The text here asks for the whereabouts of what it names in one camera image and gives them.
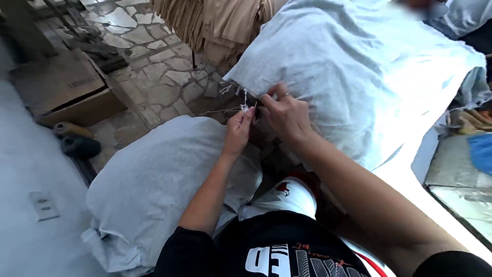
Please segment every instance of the forearm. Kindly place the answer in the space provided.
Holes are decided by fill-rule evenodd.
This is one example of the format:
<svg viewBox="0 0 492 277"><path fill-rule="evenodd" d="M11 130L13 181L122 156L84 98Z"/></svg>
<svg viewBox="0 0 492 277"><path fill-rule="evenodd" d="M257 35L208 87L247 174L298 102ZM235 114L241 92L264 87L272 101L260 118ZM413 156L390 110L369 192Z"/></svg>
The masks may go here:
<svg viewBox="0 0 492 277"><path fill-rule="evenodd" d="M179 226L212 235L224 203L227 178L236 157L221 155L209 176L184 210Z"/></svg>
<svg viewBox="0 0 492 277"><path fill-rule="evenodd" d="M407 198L322 137L313 135L299 151L350 216L381 243L459 245Z"/></svg>

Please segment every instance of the white pants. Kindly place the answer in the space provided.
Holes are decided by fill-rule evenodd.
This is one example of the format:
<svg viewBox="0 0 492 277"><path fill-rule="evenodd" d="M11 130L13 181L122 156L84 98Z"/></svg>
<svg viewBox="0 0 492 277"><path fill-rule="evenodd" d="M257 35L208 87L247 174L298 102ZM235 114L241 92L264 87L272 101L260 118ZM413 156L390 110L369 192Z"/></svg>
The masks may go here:
<svg viewBox="0 0 492 277"><path fill-rule="evenodd" d="M274 210L289 210L315 219L316 198L302 180L287 177L250 206L243 206L238 217L241 221Z"/></svg>

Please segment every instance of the light switch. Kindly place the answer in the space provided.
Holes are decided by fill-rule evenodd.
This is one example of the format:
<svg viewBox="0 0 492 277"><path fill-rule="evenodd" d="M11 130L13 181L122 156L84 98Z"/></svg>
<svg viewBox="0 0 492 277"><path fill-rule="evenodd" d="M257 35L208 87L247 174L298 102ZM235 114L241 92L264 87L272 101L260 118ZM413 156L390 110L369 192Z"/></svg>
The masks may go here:
<svg viewBox="0 0 492 277"><path fill-rule="evenodd" d="M50 193L42 191L29 192L29 199L36 210L38 217L37 221L60 216Z"/></svg>

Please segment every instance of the red logo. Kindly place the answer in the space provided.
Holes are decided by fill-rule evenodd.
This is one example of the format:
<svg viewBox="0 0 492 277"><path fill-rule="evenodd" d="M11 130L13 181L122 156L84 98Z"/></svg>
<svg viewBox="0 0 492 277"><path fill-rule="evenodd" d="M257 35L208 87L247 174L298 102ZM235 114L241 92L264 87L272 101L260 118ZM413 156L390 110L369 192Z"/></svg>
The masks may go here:
<svg viewBox="0 0 492 277"><path fill-rule="evenodd" d="M285 197L289 196L290 194L290 190L287 188L287 182L283 182L282 184L278 185L275 190L285 192Z"/></svg>

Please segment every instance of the white wall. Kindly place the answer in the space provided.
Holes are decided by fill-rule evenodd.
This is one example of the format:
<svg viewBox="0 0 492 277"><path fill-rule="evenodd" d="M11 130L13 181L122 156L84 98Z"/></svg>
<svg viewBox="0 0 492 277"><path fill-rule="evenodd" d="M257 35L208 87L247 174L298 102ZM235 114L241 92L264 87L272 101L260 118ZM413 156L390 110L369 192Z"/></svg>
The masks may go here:
<svg viewBox="0 0 492 277"><path fill-rule="evenodd" d="M90 224L87 187L7 81L13 65L0 43L0 276L107 276L79 237ZM60 217L37 222L31 191L50 192Z"/></svg>

